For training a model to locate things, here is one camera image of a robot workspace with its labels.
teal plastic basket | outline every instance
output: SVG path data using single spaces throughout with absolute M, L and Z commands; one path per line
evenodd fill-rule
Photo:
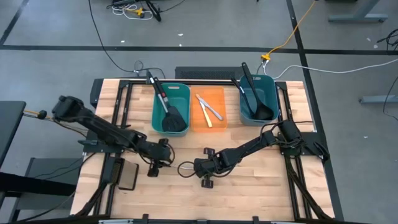
M 178 112 L 180 112 L 187 124 L 187 128 L 180 132 L 163 131 L 162 120 L 165 118 L 166 113 L 160 99 L 156 95 L 154 96 L 154 108 L 152 110 L 152 128 L 165 136 L 182 137 L 186 135 L 189 129 L 191 91 L 188 86 L 180 83 L 164 83 L 162 87 L 169 99 L 170 105 L 178 109 Z
M 275 81 L 267 76 L 267 75 L 252 75 L 254 87 L 257 91 L 257 94 L 262 103 L 268 106 L 273 112 L 274 116 L 271 120 L 256 120 L 252 119 L 250 116 L 250 112 L 248 110 L 248 106 L 244 101 L 242 94 L 239 94 L 239 104 L 240 104 L 240 119 L 241 122 L 246 126 L 263 126 L 264 124 L 270 123 L 274 119 L 278 117 L 279 107 L 278 107 L 278 99 L 277 99 L 277 90 L 275 87 Z M 244 90 L 250 108 L 253 113 L 256 112 L 257 103 L 256 98 L 254 97 L 254 93 L 250 88 L 248 80 L 245 76 L 243 76 L 240 80 L 240 84 L 242 89 Z

wooden tabletop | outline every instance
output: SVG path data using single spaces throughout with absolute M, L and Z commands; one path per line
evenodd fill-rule
M 105 79 L 99 96 L 96 114 L 109 122 L 118 83 L 118 79 Z M 303 83 L 287 82 L 287 87 L 294 120 L 311 121 Z M 124 105 L 125 95 L 124 92 L 121 105 Z M 204 147 L 219 151 L 240 146 L 259 135 L 260 127 L 243 126 L 239 120 L 239 91 L 236 87 L 224 86 L 224 96 L 228 128 L 221 133 L 188 131 L 185 137 L 169 138 L 175 149 L 173 165 L 177 167 L 183 161 L 205 158 Z M 285 111 L 283 97 L 280 98 L 282 111 Z M 152 86 L 134 85 L 127 124 L 131 125 L 129 129 L 145 133 L 148 141 L 157 142 L 164 137 L 157 134 L 150 124 L 153 100 Z M 298 124 L 298 128 L 313 131 L 312 123 Z M 96 190 L 103 157 L 104 154 L 94 155 L 83 166 L 71 214 L 78 212 Z M 139 175 L 134 191 L 115 189 L 112 218 L 142 218 L 147 213 L 153 219 L 252 220 L 253 216 L 258 216 L 260 220 L 294 219 L 285 162 L 278 147 L 267 147 L 245 157 L 229 176 L 213 178 L 213 189 L 200 187 L 197 176 L 188 179 L 180 177 L 175 167 L 161 168 L 158 177 L 148 177 L 149 166 L 139 156 L 125 152 L 122 157 L 140 165 Z M 302 164 L 308 191 L 325 213 L 334 217 L 321 160 L 315 156 L 302 156 Z M 107 192 L 103 195 L 101 213 L 104 213 Z M 300 214 L 304 217 L 302 197 L 298 189 L 296 192 Z

orange plastic tray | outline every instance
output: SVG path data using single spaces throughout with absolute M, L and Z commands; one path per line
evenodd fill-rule
M 209 128 L 207 125 L 205 115 L 196 94 L 199 94 L 202 99 L 223 117 L 223 120 L 220 121 L 211 110 L 206 108 L 206 112 L 213 125 L 212 128 Z M 196 132 L 211 133 L 224 131 L 226 127 L 224 88 L 222 86 L 191 87 L 191 129 Z

metal stand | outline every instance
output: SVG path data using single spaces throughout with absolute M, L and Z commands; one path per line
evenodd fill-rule
M 354 14 L 329 16 L 329 22 L 384 22 L 388 19 L 387 14 L 370 14 L 369 12 L 379 0 L 368 1 L 365 6 L 359 8 Z
M 386 95 L 384 96 L 362 96 L 359 102 L 362 103 L 384 103 L 386 100 Z M 389 95 L 387 98 L 387 103 L 398 103 L 398 96 Z

black metal frame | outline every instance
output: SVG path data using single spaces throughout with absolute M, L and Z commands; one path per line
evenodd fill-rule
M 233 85 L 233 83 L 230 80 L 161 80 L 161 83 L 183 83 L 186 85 Z M 119 82 L 119 88 L 118 88 L 118 94 L 116 96 L 116 101 L 115 101 L 115 109 L 114 109 L 114 113 L 112 116 L 112 123 L 116 124 L 116 121 L 118 119 L 118 112 L 120 109 L 120 101 L 122 98 L 122 93 L 123 93 L 123 89 L 125 87 L 127 87 L 127 95 L 126 95 L 126 101 L 124 104 L 124 109 L 123 109 L 123 117 L 122 117 L 122 123 L 121 123 L 121 127 L 122 128 L 126 128 L 126 121 L 127 121 L 127 115 L 128 115 L 128 109 L 129 109 L 129 104 L 130 104 L 130 99 L 131 99 L 131 92 L 132 92 L 132 87 L 133 85 L 145 85 L 146 83 L 146 79 L 143 78 L 133 78 L 132 80 L 120 80 Z M 289 94 L 287 93 L 287 85 L 286 82 L 276 82 L 275 83 L 277 89 L 282 90 L 282 94 L 284 97 L 284 103 L 285 103 L 285 108 L 286 108 L 286 113 L 287 113 L 287 119 L 293 120 L 293 115 L 292 115 L 292 110 L 291 110 L 291 106 L 290 106 L 290 100 L 289 100 Z M 279 98 L 279 94 L 277 94 L 278 96 L 278 104 L 279 104 L 279 116 L 278 116 L 278 120 L 282 121 L 283 120 L 283 115 L 282 115 L 282 109 L 281 109 L 281 104 L 280 104 L 280 98 Z M 322 135 L 323 133 L 311 133 L 312 135 L 315 135 L 315 137 L 311 136 L 311 138 L 317 138 L 317 139 L 321 139 L 322 137 L 319 135 Z M 305 155 L 312 155 L 309 153 L 304 153 L 302 154 L 303 156 Z M 288 162 L 290 163 L 290 157 L 289 156 L 284 156 L 285 158 L 285 165 L 286 168 L 288 166 Z M 305 186 L 305 177 L 304 177 L 304 173 L 303 173 L 303 167 L 302 167 L 302 161 L 301 161 L 301 157 L 300 156 L 296 156 L 295 157 L 295 162 L 296 162 L 296 166 L 297 166 L 297 175 L 300 179 L 300 181 L 302 182 L 303 186 Z M 326 175 L 326 179 L 329 179 L 328 182 L 333 181 L 334 185 L 335 185 L 335 179 L 333 176 L 333 173 L 328 174 L 328 172 L 325 170 L 325 175 Z M 293 182 L 293 180 L 288 177 L 288 184 L 289 184 L 289 191 L 290 191 L 290 198 L 292 201 L 292 210 L 293 210 L 293 214 L 294 214 L 294 219 L 295 220 L 299 220 L 301 219 L 300 217 L 300 212 L 299 212 L 299 205 L 298 205 L 298 201 L 297 201 L 297 195 L 296 195 L 296 188 L 295 188 L 295 184 Z M 111 186 L 111 188 L 109 189 L 109 194 L 108 194 L 108 201 L 107 201 L 107 206 L 106 206 L 106 215 L 110 215 L 111 214 L 111 208 L 112 208 L 112 201 L 113 201 L 113 195 L 114 195 L 114 185 Z M 311 219 L 312 218 L 312 213 L 311 213 L 311 208 L 309 205 L 309 202 L 304 198 L 303 196 L 303 204 L 304 204 L 304 210 L 305 210 L 305 218 L 307 219 Z M 339 206 L 341 208 L 341 205 L 333 205 L 333 209 Z M 148 220 L 148 214 L 143 214 L 143 219 L 134 219 L 134 221 L 142 221 L 144 222 L 145 220 Z M 234 221 L 233 223 L 262 223 L 262 222 L 256 222 L 255 220 L 258 220 L 254 218 L 254 221 Z M 336 220 L 339 221 L 343 221 L 342 218 L 336 217 Z M 199 220 L 156 220 L 156 222 L 159 223 L 186 223 L 186 222 L 197 222 Z M 205 220 L 205 223 L 229 223 L 229 221 L 211 221 L 211 220 Z

